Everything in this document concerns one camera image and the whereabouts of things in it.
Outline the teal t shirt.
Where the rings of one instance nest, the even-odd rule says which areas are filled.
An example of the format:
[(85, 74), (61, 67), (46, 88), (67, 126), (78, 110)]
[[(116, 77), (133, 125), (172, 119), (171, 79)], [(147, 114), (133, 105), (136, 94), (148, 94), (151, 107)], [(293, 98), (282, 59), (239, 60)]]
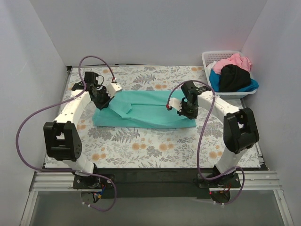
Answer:
[(170, 91), (122, 91), (107, 108), (96, 109), (93, 125), (144, 129), (177, 129), (196, 126), (195, 120), (167, 110)]

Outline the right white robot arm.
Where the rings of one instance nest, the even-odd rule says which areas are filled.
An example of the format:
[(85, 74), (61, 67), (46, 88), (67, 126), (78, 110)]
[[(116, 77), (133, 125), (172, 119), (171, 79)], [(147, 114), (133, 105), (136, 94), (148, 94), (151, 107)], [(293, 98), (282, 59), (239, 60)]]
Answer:
[(195, 81), (185, 81), (179, 86), (184, 94), (177, 113), (189, 119), (195, 119), (198, 109), (204, 108), (208, 114), (213, 114), (223, 122), (223, 141), (225, 150), (220, 160), (214, 165), (212, 174), (199, 177), (204, 181), (218, 183), (227, 176), (231, 176), (238, 169), (238, 162), (244, 153), (259, 141), (253, 111), (238, 108), (217, 96), (214, 90), (206, 85), (196, 87)]

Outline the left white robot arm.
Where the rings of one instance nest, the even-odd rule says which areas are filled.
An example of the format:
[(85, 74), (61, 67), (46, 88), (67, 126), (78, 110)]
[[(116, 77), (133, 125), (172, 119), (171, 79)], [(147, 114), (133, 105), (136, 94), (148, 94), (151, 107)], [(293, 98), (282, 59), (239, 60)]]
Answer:
[(95, 165), (82, 153), (83, 145), (77, 131), (82, 113), (90, 102), (99, 110), (107, 108), (112, 98), (107, 88), (98, 83), (99, 74), (85, 72), (84, 81), (75, 83), (71, 89), (73, 96), (87, 89), (79, 97), (68, 102), (61, 113), (43, 127), (47, 155), (68, 165), (72, 170), (93, 173)]

